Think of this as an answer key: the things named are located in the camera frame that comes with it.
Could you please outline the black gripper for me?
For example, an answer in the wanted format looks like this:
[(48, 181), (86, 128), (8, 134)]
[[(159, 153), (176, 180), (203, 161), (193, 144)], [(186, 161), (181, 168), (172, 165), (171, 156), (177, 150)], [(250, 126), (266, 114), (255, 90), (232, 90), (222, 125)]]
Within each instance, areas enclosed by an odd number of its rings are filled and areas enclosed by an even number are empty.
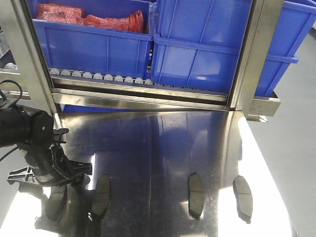
[(32, 140), (19, 143), (29, 166), (10, 172), (8, 183), (51, 187), (71, 182), (72, 187), (81, 188), (85, 175), (92, 175), (92, 163), (69, 161), (60, 145), (62, 135), (68, 132), (67, 128), (55, 129), (51, 142), (41, 141), (38, 145)]

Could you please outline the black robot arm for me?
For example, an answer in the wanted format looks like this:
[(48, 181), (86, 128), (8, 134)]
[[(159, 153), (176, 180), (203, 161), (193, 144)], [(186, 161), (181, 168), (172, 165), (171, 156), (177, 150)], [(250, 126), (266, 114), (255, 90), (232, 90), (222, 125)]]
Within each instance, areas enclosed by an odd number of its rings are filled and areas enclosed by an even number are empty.
[(80, 183), (92, 175), (92, 164), (69, 160), (61, 146), (67, 128), (54, 128), (47, 112), (14, 105), (0, 110), (0, 145), (25, 151), (28, 166), (10, 172), (7, 181), (32, 187)]

